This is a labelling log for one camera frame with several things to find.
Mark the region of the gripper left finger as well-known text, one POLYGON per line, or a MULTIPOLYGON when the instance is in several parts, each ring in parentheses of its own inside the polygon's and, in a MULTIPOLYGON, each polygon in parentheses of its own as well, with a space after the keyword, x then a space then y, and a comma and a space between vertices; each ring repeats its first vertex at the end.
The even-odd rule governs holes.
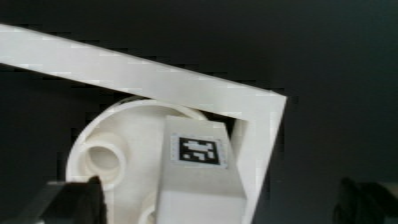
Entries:
POLYGON ((50 182, 16 216, 15 224, 107 224, 102 180, 50 182))

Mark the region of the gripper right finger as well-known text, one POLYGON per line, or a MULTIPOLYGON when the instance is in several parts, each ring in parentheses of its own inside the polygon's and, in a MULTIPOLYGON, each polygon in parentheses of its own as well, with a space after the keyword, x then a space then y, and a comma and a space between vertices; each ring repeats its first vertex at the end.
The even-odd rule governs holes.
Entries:
POLYGON ((398 182, 340 182, 334 224, 398 224, 398 182))

